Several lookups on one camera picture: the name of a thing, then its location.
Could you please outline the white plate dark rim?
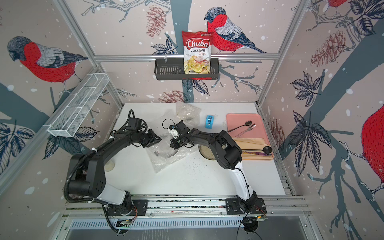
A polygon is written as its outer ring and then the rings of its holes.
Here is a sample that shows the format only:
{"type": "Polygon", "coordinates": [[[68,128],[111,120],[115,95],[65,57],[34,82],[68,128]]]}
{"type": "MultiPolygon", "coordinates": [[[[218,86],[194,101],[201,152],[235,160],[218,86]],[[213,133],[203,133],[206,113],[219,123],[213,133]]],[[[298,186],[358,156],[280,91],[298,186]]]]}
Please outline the white plate dark rim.
{"type": "Polygon", "coordinates": [[[169,159],[175,156],[178,153],[179,150],[175,150],[168,146],[167,144],[165,145],[155,145],[153,153],[155,156],[163,159],[169,159]]]}

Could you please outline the clear bubble wrap sheet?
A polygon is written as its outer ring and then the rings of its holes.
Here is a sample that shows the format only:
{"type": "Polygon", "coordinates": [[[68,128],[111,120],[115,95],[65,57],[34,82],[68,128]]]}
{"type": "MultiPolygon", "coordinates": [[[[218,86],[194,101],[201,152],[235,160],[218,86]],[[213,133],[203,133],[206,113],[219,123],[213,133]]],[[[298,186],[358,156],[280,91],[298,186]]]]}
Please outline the clear bubble wrap sheet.
{"type": "Polygon", "coordinates": [[[185,124],[198,126],[200,124],[201,109],[183,102],[176,102],[176,116],[185,124]]]}
{"type": "Polygon", "coordinates": [[[181,147],[176,150],[170,147],[174,134],[170,134],[167,127],[175,124],[176,120],[177,117],[175,113],[172,110],[166,110],[162,116],[148,123],[150,130],[153,130],[154,133],[161,138],[159,143],[146,148],[156,173],[159,173],[171,164],[188,157],[198,150],[197,146],[192,148],[181,147]]]}

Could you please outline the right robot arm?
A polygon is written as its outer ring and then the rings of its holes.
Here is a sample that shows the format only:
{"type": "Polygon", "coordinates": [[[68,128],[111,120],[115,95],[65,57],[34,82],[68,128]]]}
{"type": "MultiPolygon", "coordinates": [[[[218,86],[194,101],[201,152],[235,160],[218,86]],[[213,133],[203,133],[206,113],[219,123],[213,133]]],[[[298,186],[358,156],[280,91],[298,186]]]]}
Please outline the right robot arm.
{"type": "Polygon", "coordinates": [[[246,214],[264,214],[262,207],[258,206],[258,196],[248,184],[242,164],[242,150],[226,131],[207,133],[198,129],[189,129],[183,121],[168,127],[174,136],[170,147],[179,149],[191,145],[209,148],[217,163],[225,170],[230,171],[232,182],[236,189],[236,196],[241,210],[246,214]]]}

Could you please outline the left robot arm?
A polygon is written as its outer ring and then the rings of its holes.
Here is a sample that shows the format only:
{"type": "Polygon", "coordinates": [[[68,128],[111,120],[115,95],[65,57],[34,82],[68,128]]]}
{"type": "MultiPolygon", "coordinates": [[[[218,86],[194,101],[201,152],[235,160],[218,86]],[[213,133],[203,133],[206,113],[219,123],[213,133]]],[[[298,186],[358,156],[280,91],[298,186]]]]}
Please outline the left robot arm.
{"type": "Polygon", "coordinates": [[[151,129],[148,131],[112,131],[110,138],[85,155],[70,160],[64,197],[69,203],[96,202],[103,206],[130,213],[134,208],[131,194],[110,185],[106,180],[105,165],[117,153],[130,145],[149,148],[162,139],[151,129]]]}

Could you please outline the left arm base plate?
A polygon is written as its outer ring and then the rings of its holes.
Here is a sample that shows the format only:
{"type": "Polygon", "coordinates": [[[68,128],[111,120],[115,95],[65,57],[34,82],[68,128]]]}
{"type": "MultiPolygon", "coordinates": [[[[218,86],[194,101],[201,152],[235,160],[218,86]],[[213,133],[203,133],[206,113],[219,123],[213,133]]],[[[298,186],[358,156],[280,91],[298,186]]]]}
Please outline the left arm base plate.
{"type": "Polygon", "coordinates": [[[131,200],[119,206],[108,205],[106,211],[107,215],[111,217],[145,216],[148,203],[148,200],[131,200]]]}

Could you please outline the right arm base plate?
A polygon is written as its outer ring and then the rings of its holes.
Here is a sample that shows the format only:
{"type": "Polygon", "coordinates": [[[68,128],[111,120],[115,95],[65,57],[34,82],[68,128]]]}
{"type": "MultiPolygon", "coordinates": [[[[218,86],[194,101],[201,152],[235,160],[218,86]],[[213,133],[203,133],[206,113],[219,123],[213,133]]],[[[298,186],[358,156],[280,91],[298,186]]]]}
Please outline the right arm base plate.
{"type": "Polygon", "coordinates": [[[225,199],[227,215],[265,215],[267,213],[263,199],[249,200],[225,199]]]}

